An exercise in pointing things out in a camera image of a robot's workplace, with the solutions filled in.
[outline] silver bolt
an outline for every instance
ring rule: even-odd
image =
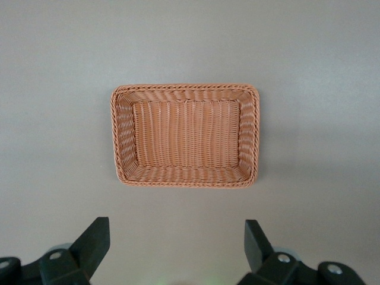
[[[338,265],[335,265],[335,264],[329,264],[327,269],[328,269],[328,271],[330,271],[333,274],[340,275],[343,273],[342,269],[340,269],[340,267]]]
[[[286,254],[280,254],[277,258],[279,261],[281,261],[283,263],[289,263],[290,262],[290,258]]]
[[[0,269],[3,269],[9,265],[10,265],[9,261],[3,261],[2,263],[0,263]]]
[[[53,259],[60,258],[61,255],[62,254],[59,251],[58,252],[54,252],[53,254],[51,254],[51,256],[49,257],[49,259],[53,260]]]

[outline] wicker basket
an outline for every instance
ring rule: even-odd
[[[241,188],[256,179],[259,95],[250,85],[125,85],[111,111],[125,184]]]

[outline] black metal bracket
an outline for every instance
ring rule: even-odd
[[[244,250],[252,270],[238,285],[365,285],[350,267],[322,262],[318,270],[285,252],[274,252],[256,220],[245,221]]]
[[[55,249],[31,264],[0,258],[0,285],[89,285],[110,247],[109,219],[99,217],[69,249]]]

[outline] rectangular basket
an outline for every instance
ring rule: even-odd
[[[257,177],[259,94],[248,84],[125,85],[111,97],[128,185],[241,188]]]

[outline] brown woven basket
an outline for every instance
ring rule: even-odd
[[[241,188],[257,177],[259,94],[247,84],[125,85],[111,98],[128,185]]]

